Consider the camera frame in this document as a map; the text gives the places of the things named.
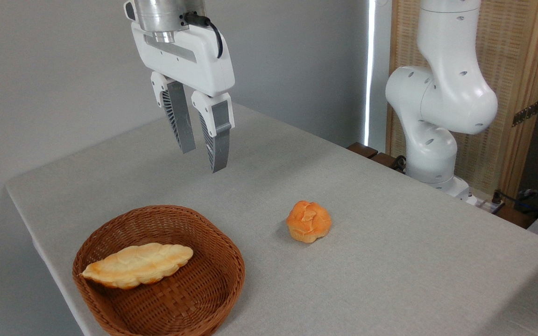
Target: round bread roll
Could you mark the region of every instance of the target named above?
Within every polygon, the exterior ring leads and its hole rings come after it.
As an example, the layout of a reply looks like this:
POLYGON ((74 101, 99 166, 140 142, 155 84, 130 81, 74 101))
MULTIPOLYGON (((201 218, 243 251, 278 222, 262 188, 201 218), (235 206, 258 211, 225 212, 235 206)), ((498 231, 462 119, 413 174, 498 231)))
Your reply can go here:
POLYGON ((312 243, 329 233, 331 217, 325 208, 315 202, 300 201, 290 211, 286 224, 292 238, 312 243))

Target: gray wall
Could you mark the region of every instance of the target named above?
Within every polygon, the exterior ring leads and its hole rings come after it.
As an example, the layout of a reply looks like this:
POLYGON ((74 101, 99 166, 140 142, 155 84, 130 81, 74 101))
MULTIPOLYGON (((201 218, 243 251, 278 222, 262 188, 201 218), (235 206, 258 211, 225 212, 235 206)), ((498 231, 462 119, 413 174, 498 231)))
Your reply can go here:
MULTIPOLYGON (((163 116, 121 5, 0 0, 0 335, 80 334, 5 181, 163 116)), ((235 102, 360 140, 363 0, 210 0, 207 12, 230 46, 235 102)))

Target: elongated bread loaf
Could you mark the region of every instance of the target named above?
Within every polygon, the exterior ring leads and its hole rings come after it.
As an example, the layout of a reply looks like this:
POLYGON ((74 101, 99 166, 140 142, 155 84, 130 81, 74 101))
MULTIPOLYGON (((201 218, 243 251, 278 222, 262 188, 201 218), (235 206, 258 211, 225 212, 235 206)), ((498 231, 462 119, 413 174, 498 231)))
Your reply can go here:
POLYGON ((88 265, 81 274, 106 287, 131 289, 172 275, 192 258, 192 254, 190 247, 182 245, 129 246, 88 265))

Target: door hinge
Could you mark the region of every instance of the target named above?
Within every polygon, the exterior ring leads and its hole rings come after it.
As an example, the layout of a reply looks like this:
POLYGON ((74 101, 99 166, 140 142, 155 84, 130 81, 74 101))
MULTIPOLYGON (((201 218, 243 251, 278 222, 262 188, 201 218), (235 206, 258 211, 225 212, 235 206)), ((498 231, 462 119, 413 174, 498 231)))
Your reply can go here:
POLYGON ((538 102, 516 113, 514 115, 514 121, 512 121, 512 127, 518 124, 522 124, 527 119, 531 119, 531 117, 536 115, 537 113, 538 113, 538 102))

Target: wooden block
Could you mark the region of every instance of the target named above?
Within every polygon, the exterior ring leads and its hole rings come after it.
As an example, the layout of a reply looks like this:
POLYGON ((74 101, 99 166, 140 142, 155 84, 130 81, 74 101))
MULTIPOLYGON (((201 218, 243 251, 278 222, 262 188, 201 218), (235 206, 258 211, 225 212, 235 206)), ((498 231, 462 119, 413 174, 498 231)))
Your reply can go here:
POLYGON ((391 157, 385 153, 379 153, 378 155, 375 155, 374 157, 372 157, 371 160, 389 168, 396 167, 396 158, 391 157))
POLYGON ((376 149, 372 149, 371 147, 365 146, 360 142, 355 142, 352 145, 346 147, 346 149, 353 151, 354 153, 360 154, 367 159, 371 159, 378 153, 376 149))
POLYGON ((507 204, 502 205, 495 215, 524 229, 529 228, 536 221, 535 217, 525 215, 507 204))

